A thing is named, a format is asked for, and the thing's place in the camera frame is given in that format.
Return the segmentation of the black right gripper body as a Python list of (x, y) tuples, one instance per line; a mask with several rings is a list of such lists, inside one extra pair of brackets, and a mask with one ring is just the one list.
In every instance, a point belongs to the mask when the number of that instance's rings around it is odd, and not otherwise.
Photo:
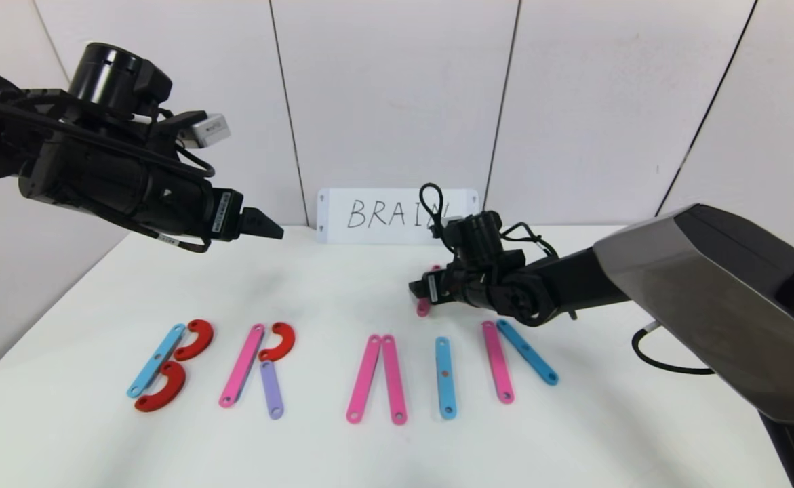
[(460, 302), (467, 305), (488, 305), (486, 285), (479, 272), (466, 269), (437, 269), (422, 278), (426, 296), (434, 305)]

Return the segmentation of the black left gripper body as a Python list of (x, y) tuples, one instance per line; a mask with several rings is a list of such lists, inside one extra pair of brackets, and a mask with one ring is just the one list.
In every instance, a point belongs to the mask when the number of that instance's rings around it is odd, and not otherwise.
[(198, 238), (203, 244), (239, 237), (240, 192), (214, 188), (198, 171), (146, 165), (144, 174), (146, 235), (168, 244), (181, 244), (182, 236)]

